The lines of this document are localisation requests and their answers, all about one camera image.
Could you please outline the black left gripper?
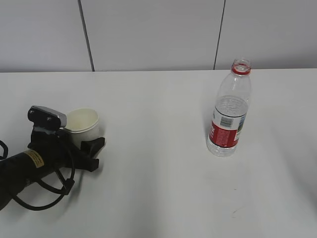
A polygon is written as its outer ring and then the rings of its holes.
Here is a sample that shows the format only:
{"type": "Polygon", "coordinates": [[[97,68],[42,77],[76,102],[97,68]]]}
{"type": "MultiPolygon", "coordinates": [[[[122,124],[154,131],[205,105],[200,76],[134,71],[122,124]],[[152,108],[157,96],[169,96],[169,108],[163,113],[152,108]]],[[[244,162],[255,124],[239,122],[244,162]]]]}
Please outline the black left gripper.
{"type": "Polygon", "coordinates": [[[59,130],[53,134],[32,131],[28,148],[41,155],[44,161],[50,161],[60,168],[75,168],[93,172],[99,168],[98,153],[104,148],[106,139],[99,137],[91,141],[82,141],[78,148],[68,133],[59,130]]]}

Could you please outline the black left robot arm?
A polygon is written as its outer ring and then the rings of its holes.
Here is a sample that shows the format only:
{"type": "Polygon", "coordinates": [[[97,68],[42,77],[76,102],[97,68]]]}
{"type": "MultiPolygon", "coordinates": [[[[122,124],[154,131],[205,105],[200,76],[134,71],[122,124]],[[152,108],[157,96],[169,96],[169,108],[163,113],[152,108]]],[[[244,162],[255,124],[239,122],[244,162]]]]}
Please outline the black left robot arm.
{"type": "Polygon", "coordinates": [[[28,150],[0,162],[0,207],[11,200],[32,210],[47,210],[58,204],[74,186],[76,170],[93,172],[99,167],[97,154],[105,146],[104,137],[82,141],[76,147],[70,135],[59,130],[54,134],[32,132],[28,150]],[[45,206],[32,206],[18,197],[27,186],[37,183],[58,198],[45,206]]]}

